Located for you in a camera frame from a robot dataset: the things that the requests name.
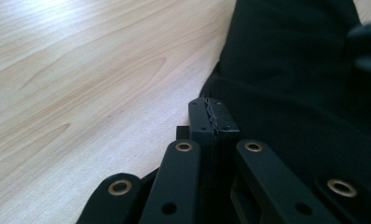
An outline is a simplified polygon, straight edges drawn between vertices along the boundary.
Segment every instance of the wood grain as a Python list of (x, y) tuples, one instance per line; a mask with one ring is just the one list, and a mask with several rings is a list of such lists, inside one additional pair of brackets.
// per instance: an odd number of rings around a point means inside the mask
[(158, 167), (234, 3), (0, 1), (0, 223), (75, 223), (103, 179)]

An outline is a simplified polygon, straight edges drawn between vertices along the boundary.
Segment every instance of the black mechanical tool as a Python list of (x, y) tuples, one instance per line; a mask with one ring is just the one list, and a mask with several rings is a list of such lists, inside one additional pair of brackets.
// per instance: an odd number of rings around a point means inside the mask
[(160, 167), (106, 178), (77, 223), (371, 223), (362, 186), (322, 176), (309, 189), (268, 145), (240, 141), (224, 103), (198, 98), (188, 111)]

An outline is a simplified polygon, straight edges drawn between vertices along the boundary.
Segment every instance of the copper-colored grommet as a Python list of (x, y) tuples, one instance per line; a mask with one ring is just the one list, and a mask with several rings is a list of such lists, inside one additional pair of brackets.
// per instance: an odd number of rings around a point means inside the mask
[(260, 152), (263, 149), (261, 145), (255, 142), (247, 142), (246, 144), (244, 144), (244, 147), (252, 152)]
[(189, 143), (178, 143), (175, 148), (179, 151), (187, 152), (192, 149), (192, 145)]
[[(124, 189), (116, 189), (116, 186), (120, 185), (120, 184), (124, 184), (125, 188)], [(122, 180), (117, 180), (117, 181), (113, 182), (109, 186), (108, 190), (109, 190), (109, 193), (111, 195), (119, 196), (119, 195), (123, 195), (123, 194), (128, 193), (128, 191), (130, 191), (131, 188), (132, 188), (132, 183), (129, 180), (122, 179)]]
[(330, 179), (327, 181), (327, 186), (333, 192), (348, 198), (353, 198), (357, 195), (357, 190), (350, 184), (346, 183), (340, 179)]

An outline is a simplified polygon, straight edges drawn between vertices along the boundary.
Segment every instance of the black cloth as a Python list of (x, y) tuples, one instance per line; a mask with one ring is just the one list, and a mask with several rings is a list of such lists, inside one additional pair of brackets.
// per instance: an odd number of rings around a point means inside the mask
[(359, 24), (351, 0), (239, 0), (201, 95), (307, 186), (341, 175), (371, 191), (371, 74), (341, 57)]

